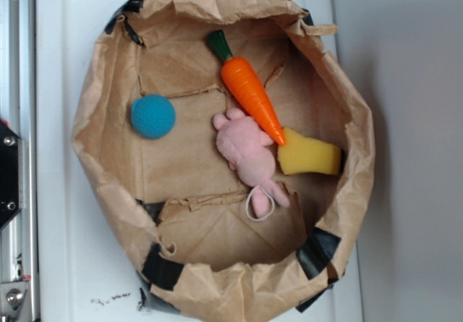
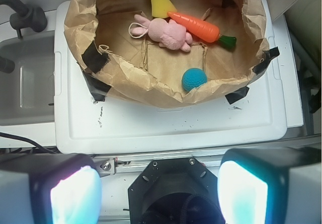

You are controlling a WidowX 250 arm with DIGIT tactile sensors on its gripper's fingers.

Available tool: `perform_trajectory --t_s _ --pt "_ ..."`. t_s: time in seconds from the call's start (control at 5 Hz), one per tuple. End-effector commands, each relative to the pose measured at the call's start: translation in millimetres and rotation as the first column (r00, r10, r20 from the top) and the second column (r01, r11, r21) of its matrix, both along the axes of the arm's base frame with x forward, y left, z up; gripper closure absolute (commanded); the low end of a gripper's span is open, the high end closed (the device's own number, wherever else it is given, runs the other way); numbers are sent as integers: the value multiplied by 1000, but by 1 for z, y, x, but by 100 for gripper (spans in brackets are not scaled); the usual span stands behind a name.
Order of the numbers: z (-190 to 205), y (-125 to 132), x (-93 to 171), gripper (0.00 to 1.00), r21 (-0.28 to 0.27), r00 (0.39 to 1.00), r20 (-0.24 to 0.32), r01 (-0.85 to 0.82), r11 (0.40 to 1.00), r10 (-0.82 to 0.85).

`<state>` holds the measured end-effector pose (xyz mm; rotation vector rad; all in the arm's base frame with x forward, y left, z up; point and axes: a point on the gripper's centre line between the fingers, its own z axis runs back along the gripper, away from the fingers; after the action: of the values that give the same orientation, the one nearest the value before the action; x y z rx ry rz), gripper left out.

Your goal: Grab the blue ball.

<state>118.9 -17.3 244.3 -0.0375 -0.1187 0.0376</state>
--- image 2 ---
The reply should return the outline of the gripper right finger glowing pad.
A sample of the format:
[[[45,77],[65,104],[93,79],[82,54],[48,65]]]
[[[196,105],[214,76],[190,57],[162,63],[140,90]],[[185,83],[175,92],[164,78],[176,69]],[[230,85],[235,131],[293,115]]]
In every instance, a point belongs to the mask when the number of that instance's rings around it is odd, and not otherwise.
[[[217,193],[227,223],[321,223],[321,150],[229,149]]]

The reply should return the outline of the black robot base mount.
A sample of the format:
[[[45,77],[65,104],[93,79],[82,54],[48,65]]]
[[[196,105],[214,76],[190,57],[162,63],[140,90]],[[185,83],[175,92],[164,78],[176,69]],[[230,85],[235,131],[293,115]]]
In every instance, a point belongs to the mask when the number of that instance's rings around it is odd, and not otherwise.
[[[225,223],[217,177],[194,157],[151,161],[128,201],[131,223]]]

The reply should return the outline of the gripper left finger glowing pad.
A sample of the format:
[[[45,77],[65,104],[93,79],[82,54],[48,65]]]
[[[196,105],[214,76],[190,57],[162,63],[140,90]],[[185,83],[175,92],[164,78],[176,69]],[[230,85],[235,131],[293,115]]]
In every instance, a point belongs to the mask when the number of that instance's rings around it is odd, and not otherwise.
[[[84,154],[1,156],[1,223],[97,223],[102,183]]]

